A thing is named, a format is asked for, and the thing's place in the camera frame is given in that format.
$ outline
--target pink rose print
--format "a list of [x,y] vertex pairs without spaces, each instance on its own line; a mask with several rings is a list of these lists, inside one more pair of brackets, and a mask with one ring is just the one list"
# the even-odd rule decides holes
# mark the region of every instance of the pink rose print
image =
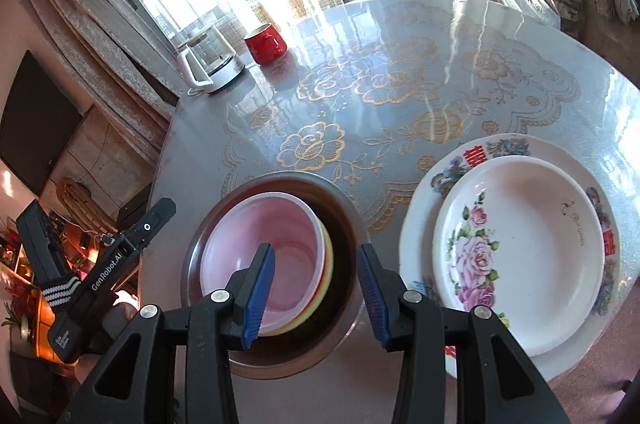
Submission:
[[469,221],[475,227],[482,227],[486,223],[486,213],[484,209],[479,206],[473,206],[469,213]]
[[[487,214],[482,206],[485,197],[482,191],[471,208],[464,206],[460,224],[447,241],[449,280],[466,311],[476,305],[492,308],[497,301],[494,283],[500,275],[493,266],[494,252],[500,248],[500,242],[494,240],[495,231],[485,227]],[[509,328],[504,312],[497,316]]]
[[472,288],[484,282],[492,269],[491,247],[481,236],[465,238],[456,242],[456,270],[460,274],[460,286]]
[[475,288],[463,287],[458,292],[458,299],[464,305],[464,308],[469,312],[476,305],[486,305],[487,307],[493,307],[495,303],[494,298],[494,285],[478,285]]

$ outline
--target kettle handle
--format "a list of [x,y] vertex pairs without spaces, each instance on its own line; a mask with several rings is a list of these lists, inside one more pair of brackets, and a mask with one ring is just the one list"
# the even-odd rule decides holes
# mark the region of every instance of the kettle handle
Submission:
[[[211,81],[207,73],[204,71],[204,68],[202,68],[202,65],[193,55],[193,52],[191,52],[191,49],[189,47],[185,47],[183,50],[178,52],[177,61],[178,66],[182,71],[182,77],[189,86],[192,86],[194,88],[201,88],[203,86],[213,84],[213,81]],[[197,77],[201,79],[200,81],[196,80],[194,71]]]

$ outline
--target red decoration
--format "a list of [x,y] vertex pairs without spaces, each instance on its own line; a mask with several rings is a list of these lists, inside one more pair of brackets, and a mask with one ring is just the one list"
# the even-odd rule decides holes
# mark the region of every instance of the red decoration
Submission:
[[604,255],[610,256],[611,254],[615,254],[616,244],[613,241],[613,231],[611,229],[607,229],[602,233],[602,237],[604,239]]
[[462,155],[465,156],[466,161],[472,168],[475,168],[478,164],[486,162],[486,153],[482,146],[474,146],[472,149],[465,151]]

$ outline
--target white kettle base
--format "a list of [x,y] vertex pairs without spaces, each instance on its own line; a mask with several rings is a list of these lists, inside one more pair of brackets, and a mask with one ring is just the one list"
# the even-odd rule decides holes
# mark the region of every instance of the white kettle base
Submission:
[[224,65],[218,67],[216,71],[209,76],[209,79],[213,82],[213,84],[204,86],[203,88],[200,88],[199,91],[201,90],[203,92],[207,92],[208,94],[210,94],[211,92],[215,92],[216,90],[219,90],[220,88],[225,86],[227,83],[233,81],[233,79],[236,78],[243,70],[244,63],[242,62],[242,59],[240,59],[236,54]]

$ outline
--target round table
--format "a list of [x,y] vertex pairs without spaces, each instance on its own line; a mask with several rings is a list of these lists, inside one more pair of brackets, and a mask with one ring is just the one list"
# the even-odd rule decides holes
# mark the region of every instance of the round table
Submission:
[[[235,187],[276,170],[333,181],[352,198],[383,266],[397,270],[406,206],[425,172],[465,142],[511,132],[565,148],[606,192],[622,258],[615,314],[640,270],[640,94],[618,71],[485,0],[361,0],[285,36],[290,49],[279,61],[249,65],[222,91],[178,103],[150,200],[170,197],[177,213],[144,253],[142,304],[178,308],[185,253],[204,216]],[[363,315],[302,374],[235,377],[239,418],[386,424],[400,363]],[[183,385],[179,357],[178,397]],[[453,407],[447,397],[448,420]]]

